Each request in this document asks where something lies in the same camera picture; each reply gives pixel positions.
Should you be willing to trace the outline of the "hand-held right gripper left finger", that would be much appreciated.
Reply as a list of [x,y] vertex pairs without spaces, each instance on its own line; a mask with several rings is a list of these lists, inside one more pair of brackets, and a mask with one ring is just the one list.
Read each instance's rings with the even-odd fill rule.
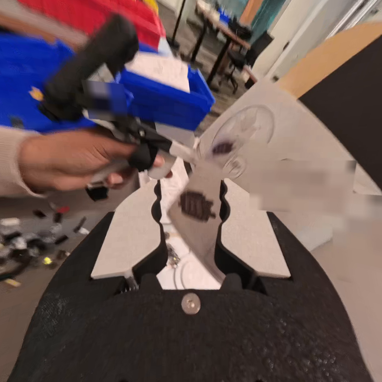
[[162,224],[161,184],[151,180],[115,210],[91,272],[91,278],[124,277],[140,285],[146,274],[157,275],[168,250]]

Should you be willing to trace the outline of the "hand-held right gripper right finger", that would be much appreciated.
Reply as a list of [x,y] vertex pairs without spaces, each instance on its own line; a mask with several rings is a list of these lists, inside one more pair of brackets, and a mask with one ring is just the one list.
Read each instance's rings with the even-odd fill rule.
[[220,187],[220,218],[215,264],[224,275],[237,274],[242,287],[258,277],[290,279],[291,272],[266,211],[251,205],[249,193],[230,179]]

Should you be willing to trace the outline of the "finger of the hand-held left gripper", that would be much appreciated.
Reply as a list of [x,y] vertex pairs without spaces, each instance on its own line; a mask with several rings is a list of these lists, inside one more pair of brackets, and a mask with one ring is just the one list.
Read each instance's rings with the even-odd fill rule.
[[195,135],[193,131],[177,128],[162,123],[155,123],[156,131],[168,139],[178,141],[185,146],[194,146]]
[[171,141],[169,154],[175,158],[181,158],[184,162],[193,165],[197,165],[200,160],[197,148],[190,148],[176,140]]

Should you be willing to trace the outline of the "instruction booklet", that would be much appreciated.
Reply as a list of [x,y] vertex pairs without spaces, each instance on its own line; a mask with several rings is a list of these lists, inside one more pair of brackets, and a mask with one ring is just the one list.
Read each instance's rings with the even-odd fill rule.
[[168,211],[176,230],[210,272],[220,185],[230,179],[257,210],[274,212],[309,251],[329,242],[347,217],[361,217],[356,195],[381,195],[355,158],[306,107],[262,80],[201,136],[200,160]]

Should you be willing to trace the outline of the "person's left forearm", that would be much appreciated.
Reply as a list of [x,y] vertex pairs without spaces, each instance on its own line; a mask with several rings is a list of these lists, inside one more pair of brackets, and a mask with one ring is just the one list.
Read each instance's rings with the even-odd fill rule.
[[0,127],[0,196],[23,198],[26,196],[45,198],[44,194],[34,193],[23,181],[18,155],[21,144],[26,139],[39,136],[35,131],[26,132],[11,127]]

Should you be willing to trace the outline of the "wooden background desk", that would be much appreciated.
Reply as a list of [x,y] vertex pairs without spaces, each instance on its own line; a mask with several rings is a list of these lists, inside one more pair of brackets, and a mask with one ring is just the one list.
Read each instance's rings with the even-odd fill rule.
[[235,43],[236,45],[239,45],[245,49],[251,49],[251,45],[249,42],[244,41],[243,39],[239,38],[235,33],[233,33],[232,30],[228,26],[226,26],[224,23],[217,21],[213,18],[212,15],[212,9],[207,10],[207,3],[204,1],[197,1],[196,2],[196,11],[203,15],[204,18],[204,24],[208,21],[210,22],[215,28],[220,31],[225,37],[226,42],[223,45],[219,55],[217,56],[217,59],[210,71],[210,74],[208,78],[206,79],[206,83],[208,87],[213,90],[217,91],[218,88],[213,85],[213,79],[215,78],[216,74],[218,73],[218,70],[221,66],[222,60],[224,56],[226,55],[228,48],[230,47],[231,43]]

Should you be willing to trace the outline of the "person's left hand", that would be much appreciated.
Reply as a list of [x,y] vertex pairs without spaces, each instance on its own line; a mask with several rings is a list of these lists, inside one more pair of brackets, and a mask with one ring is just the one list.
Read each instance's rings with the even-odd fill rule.
[[117,160],[128,160],[137,146],[108,133],[77,130],[33,135],[21,143],[21,178],[34,193],[84,189],[93,176]]

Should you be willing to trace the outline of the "red plastic bin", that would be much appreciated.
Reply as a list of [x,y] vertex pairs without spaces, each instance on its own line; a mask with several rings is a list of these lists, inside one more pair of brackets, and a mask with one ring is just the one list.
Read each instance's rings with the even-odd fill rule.
[[127,18],[139,42],[157,49],[166,32],[157,13],[133,0],[21,0],[27,8],[91,35],[114,13]]

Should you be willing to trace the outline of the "white paper sheets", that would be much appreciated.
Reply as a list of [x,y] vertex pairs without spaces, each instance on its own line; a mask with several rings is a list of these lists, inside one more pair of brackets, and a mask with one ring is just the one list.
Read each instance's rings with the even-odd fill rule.
[[177,58],[139,51],[130,62],[125,64],[125,69],[155,82],[190,93],[189,66]]

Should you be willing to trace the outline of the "pile of small bricks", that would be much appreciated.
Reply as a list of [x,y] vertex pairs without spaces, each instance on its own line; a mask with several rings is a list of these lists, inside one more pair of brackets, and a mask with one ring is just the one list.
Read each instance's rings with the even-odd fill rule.
[[1,283],[18,287],[21,283],[17,277],[28,268],[41,265],[47,269],[58,267],[70,255],[68,250],[59,247],[71,237],[89,234],[85,227],[87,216],[81,217],[66,233],[64,221],[70,208],[52,202],[48,202],[48,206],[49,212],[42,209],[32,211],[32,230],[24,229],[20,218],[1,219]]

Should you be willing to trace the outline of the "black office chair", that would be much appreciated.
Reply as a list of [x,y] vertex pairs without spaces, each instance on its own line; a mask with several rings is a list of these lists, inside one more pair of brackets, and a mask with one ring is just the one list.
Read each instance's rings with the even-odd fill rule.
[[232,71],[228,74],[224,74],[223,79],[227,82],[231,82],[233,86],[233,94],[236,94],[238,89],[238,83],[234,78],[233,74],[235,70],[242,71],[245,66],[252,67],[259,57],[259,55],[270,45],[273,41],[273,37],[265,30],[251,45],[250,49],[247,50],[246,54],[242,54],[240,51],[229,49],[227,51],[227,56],[230,60],[229,67],[232,67]]

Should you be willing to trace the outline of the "black partition panel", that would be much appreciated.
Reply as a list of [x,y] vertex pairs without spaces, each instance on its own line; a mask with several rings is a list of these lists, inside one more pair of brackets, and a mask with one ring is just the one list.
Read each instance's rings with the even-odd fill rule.
[[328,38],[276,84],[334,134],[375,185],[382,185],[382,24]]

